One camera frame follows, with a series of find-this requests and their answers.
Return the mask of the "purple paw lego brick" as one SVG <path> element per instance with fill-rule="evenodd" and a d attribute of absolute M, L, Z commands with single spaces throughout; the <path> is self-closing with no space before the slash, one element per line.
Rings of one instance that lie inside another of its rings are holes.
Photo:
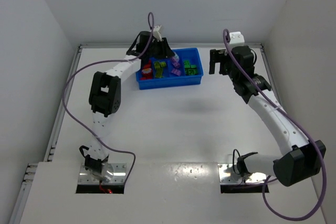
<path fill-rule="evenodd" d="M 176 61 L 176 62 L 179 62 L 180 58 L 179 58 L 179 56 L 178 56 L 177 54 L 175 54 L 175 55 L 171 58 L 171 60 L 174 60 L 174 61 Z"/>

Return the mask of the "purple butterfly top brick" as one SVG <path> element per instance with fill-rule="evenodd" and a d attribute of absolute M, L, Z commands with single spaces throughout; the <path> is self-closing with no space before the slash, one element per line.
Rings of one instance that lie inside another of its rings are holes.
<path fill-rule="evenodd" d="M 179 70 L 179 69 L 172 69 L 171 70 L 171 74 L 173 75 L 173 76 L 177 76 L 177 77 L 180 77 L 181 76 L 181 74 L 182 74 L 182 72 Z"/>

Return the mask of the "lime long lego brick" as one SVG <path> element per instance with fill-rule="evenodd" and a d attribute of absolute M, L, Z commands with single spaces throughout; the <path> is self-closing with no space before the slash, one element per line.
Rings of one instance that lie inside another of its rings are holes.
<path fill-rule="evenodd" d="M 164 69 L 163 68 L 158 68 L 156 69 L 155 76 L 156 79 L 161 79 L 164 78 Z"/>

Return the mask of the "green curved lego brick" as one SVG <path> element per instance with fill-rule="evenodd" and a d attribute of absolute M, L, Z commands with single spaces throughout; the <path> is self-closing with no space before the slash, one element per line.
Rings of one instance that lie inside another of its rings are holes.
<path fill-rule="evenodd" d="M 185 60 L 183 63 L 184 63 L 184 68 L 190 68 L 191 67 L 190 62 L 188 60 Z"/>

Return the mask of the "red flower lego brick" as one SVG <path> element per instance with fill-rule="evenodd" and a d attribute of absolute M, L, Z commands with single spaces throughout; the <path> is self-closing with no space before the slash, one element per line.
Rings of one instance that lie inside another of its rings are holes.
<path fill-rule="evenodd" d="M 151 80 L 153 79 L 153 69 L 144 68 L 141 70 L 141 80 Z"/>

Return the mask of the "lime green lego stack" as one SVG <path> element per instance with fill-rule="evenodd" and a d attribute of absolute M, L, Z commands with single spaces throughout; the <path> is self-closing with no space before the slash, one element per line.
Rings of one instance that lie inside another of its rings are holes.
<path fill-rule="evenodd" d="M 154 69 L 160 69 L 160 68 L 161 68 L 160 62 L 155 61 L 154 62 Z"/>

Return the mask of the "purple butterfly lego brick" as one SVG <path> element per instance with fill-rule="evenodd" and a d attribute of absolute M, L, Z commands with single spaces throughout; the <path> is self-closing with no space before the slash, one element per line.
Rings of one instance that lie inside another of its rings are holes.
<path fill-rule="evenodd" d="M 178 68 L 181 67 L 180 63 L 179 63 L 179 62 L 176 62 L 176 61 L 172 62 L 172 65 L 173 65 L 174 68 L 176 68 L 176 69 L 178 69 Z"/>

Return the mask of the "red crown lego piece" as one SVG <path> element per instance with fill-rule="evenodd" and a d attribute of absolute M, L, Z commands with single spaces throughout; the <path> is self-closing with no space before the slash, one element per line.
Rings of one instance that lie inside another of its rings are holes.
<path fill-rule="evenodd" d="M 142 69 L 147 69 L 147 68 L 152 68 L 152 62 L 151 61 L 147 62 L 146 64 L 144 64 L 142 66 Z"/>

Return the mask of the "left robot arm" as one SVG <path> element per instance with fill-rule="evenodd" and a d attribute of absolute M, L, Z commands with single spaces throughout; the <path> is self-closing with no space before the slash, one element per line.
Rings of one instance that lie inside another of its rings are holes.
<path fill-rule="evenodd" d="M 140 32 L 120 63 L 93 75 L 89 93 L 93 116 L 92 140 L 89 146 L 81 146 L 80 151 L 85 158 L 85 168 L 100 180 L 106 180 L 109 172 L 108 159 L 112 148 L 107 146 L 106 137 L 110 134 L 112 117 L 121 105 L 122 83 L 147 64 L 151 57 L 161 60 L 175 55 L 159 30 L 160 27 L 155 26 L 154 32 Z"/>

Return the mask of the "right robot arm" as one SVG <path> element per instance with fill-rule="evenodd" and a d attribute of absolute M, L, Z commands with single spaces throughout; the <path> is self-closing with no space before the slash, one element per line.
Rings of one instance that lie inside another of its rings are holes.
<path fill-rule="evenodd" d="M 268 81 L 255 73 L 255 53 L 248 46 L 232 49 L 235 61 L 224 50 L 212 49 L 209 53 L 209 74 L 214 74 L 220 64 L 219 74 L 229 76 L 235 92 L 264 122 L 279 146 L 281 156 L 250 152 L 237 159 L 235 170 L 240 176 L 260 172 L 273 176 L 284 186 L 291 186 L 320 172 L 322 155 L 326 147 L 321 140 L 312 145 L 308 137 L 280 113 Z"/>

